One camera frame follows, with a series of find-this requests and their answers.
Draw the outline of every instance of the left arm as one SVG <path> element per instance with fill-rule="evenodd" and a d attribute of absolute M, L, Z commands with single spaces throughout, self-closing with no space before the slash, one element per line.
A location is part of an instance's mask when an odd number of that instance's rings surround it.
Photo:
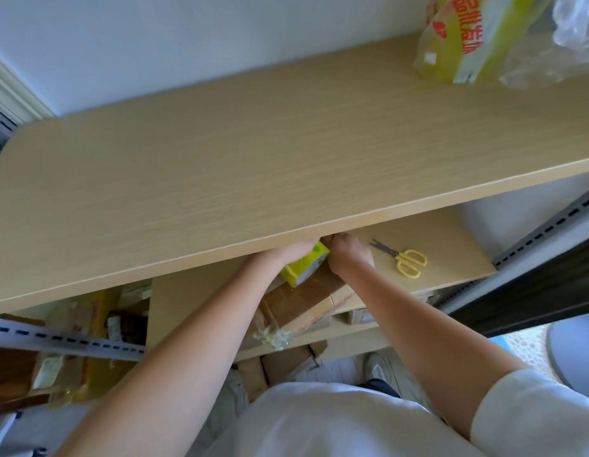
<path fill-rule="evenodd" d="M 260 299 L 317 240 L 251 256 L 79 424 L 56 457 L 187 452 L 218 396 Z"/>

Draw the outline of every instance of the shirt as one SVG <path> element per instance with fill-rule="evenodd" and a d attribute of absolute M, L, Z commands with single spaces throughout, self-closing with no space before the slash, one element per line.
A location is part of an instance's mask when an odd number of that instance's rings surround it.
<path fill-rule="evenodd" d="M 589 399 L 533 370 L 498 381 L 471 441 L 417 403 L 337 383 L 265 392 L 208 449 L 224 456 L 588 456 Z"/>

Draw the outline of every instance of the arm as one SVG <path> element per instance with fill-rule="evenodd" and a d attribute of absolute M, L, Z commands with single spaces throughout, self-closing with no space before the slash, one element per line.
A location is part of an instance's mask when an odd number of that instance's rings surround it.
<path fill-rule="evenodd" d="M 257 253 L 126 376 L 56 453 L 183 456 L 212 409 L 263 293 L 317 241 Z"/>
<path fill-rule="evenodd" d="M 527 364 L 383 277 L 351 235 L 329 244 L 329 265 L 358 294 L 445 420 L 466 438 L 490 388 Z"/>

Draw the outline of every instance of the yellow scissors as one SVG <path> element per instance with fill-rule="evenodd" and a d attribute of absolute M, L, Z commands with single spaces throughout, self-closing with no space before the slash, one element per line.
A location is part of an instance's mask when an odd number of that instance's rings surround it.
<path fill-rule="evenodd" d="M 428 264 L 428 258 L 423 253 L 413 250 L 412 248 L 406 249 L 404 252 L 397 252 L 392 250 L 387 245 L 383 245 L 377 239 L 373 239 L 373 241 L 369 244 L 378 248 L 384 253 L 387 253 L 390 256 L 393 256 L 396 260 L 396 269 L 397 271 L 405 277 L 410 277 L 411 279 L 417 279 L 421 275 L 421 271 L 417 269 L 413 264 L 418 264 L 420 266 L 425 266 Z"/>

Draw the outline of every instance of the right arm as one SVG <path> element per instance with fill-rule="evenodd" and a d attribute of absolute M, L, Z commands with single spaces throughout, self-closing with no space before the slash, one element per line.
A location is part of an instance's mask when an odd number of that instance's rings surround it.
<path fill-rule="evenodd" d="M 349 234 L 329 239 L 329 265 L 365 302 L 432 405 L 467 439 L 481 400 L 498 380 L 528 368 L 481 334 L 382 276 Z"/>

